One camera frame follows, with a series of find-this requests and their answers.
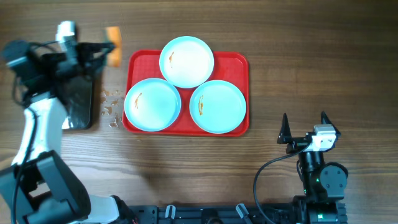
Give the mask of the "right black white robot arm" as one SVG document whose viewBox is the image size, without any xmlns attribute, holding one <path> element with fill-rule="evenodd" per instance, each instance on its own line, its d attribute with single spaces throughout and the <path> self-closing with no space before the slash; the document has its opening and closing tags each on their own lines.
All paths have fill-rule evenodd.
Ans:
<svg viewBox="0 0 398 224">
<path fill-rule="evenodd" d="M 292 223 L 347 223 L 345 197 L 348 170 L 337 162 L 324 160 L 324 153 L 332 150 L 341 136 L 325 112 L 321 123 L 304 137 L 294 138 L 287 115 L 282 117 L 278 144 L 286 144 L 289 156 L 298 155 L 297 170 L 304 195 L 295 196 L 290 209 Z"/>
</svg>

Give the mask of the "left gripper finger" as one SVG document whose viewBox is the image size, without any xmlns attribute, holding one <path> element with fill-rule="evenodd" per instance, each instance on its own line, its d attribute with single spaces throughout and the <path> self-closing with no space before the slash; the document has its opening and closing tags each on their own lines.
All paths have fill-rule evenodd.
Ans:
<svg viewBox="0 0 398 224">
<path fill-rule="evenodd" d="M 110 53 L 115 48 L 116 48 L 116 46 L 112 42 L 90 43 L 89 44 L 89 49 L 93 53 L 98 53 L 98 52 Z"/>
<path fill-rule="evenodd" d="M 100 74 L 107 64 L 107 57 L 110 51 L 94 52 L 90 55 L 90 74 Z"/>
</svg>

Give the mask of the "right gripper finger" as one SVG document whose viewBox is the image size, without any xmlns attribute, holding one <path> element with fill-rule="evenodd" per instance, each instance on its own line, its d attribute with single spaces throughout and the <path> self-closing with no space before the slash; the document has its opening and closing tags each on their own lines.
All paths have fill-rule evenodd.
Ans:
<svg viewBox="0 0 398 224">
<path fill-rule="evenodd" d="M 289 120 L 287 114 L 284 113 L 282 117 L 282 126 L 277 138 L 277 144 L 290 144 L 292 143 L 292 135 L 290 132 Z"/>
<path fill-rule="evenodd" d="M 321 112 L 321 122 L 322 122 L 322 124 L 332 125 L 333 128 L 335 129 L 336 136 L 341 136 L 341 133 L 338 130 L 338 128 L 330 121 L 329 117 L 326 115 L 326 113 L 324 111 Z"/>
</svg>

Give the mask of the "orange green scrub sponge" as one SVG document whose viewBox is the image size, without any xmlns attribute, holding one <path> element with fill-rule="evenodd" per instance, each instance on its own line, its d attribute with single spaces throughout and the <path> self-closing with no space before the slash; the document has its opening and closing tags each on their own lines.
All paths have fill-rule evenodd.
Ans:
<svg viewBox="0 0 398 224">
<path fill-rule="evenodd" d="M 117 26 L 105 28 L 106 37 L 114 45 L 114 48 L 107 54 L 107 66 L 119 67 L 122 59 L 122 37 L 120 28 Z"/>
</svg>

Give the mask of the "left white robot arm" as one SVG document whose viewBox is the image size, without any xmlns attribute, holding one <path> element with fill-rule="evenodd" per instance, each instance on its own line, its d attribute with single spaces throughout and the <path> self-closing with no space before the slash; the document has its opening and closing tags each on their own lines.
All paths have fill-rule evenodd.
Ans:
<svg viewBox="0 0 398 224">
<path fill-rule="evenodd" d="M 110 65 L 119 64 L 118 40 L 102 43 L 60 41 L 61 52 L 39 55 L 37 42 L 14 40 L 2 51 L 25 91 L 17 104 L 24 110 L 21 147 L 1 171 L 1 196 L 13 223 L 136 223 L 119 197 L 90 195 L 60 156 L 62 126 L 73 91 L 93 83 Z"/>
</svg>

